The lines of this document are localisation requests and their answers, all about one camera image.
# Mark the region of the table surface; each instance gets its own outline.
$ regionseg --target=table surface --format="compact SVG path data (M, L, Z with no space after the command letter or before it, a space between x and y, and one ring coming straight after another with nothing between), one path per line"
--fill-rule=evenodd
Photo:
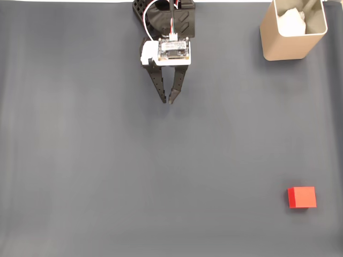
M1 2L0 256L343 256L342 15L268 62L267 7L198 4L168 105L131 4ZM318 208L290 210L292 186Z

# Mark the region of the circuit board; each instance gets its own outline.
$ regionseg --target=circuit board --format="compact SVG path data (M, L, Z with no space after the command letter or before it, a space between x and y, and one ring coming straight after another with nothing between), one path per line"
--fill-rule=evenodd
M159 61L170 59L189 59L189 39L180 38L170 41L168 38L159 39Z

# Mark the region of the connector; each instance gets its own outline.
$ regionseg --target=connector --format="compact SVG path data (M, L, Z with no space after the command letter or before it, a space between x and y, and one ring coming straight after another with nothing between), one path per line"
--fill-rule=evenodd
M169 34L169 41L177 41L177 33L170 33Z

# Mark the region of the beige container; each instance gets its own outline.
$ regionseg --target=beige container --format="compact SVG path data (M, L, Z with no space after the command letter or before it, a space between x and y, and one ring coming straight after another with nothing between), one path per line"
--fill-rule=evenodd
M297 8L302 11L308 0L273 0L264 17L260 33L263 55L268 61L302 59L319 42L327 31L326 18L321 0L305 12L306 35L285 37L278 30L277 15Z

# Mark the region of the white cable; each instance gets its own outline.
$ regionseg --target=white cable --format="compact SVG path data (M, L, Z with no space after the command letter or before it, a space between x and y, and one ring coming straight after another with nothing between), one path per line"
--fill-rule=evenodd
M146 12L148 11L148 9L150 8L151 5L153 5L154 3L156 3L157 1L159 0L152 0L148 6L145 8L144 12L143 12L143 25L144 25L144 29L145 29L145 32L146 34L148 34L148 37L150 38L151 41L153 41L149 31L148 31L148 28L146 27L146 22L145 22L145 16L146 16Z

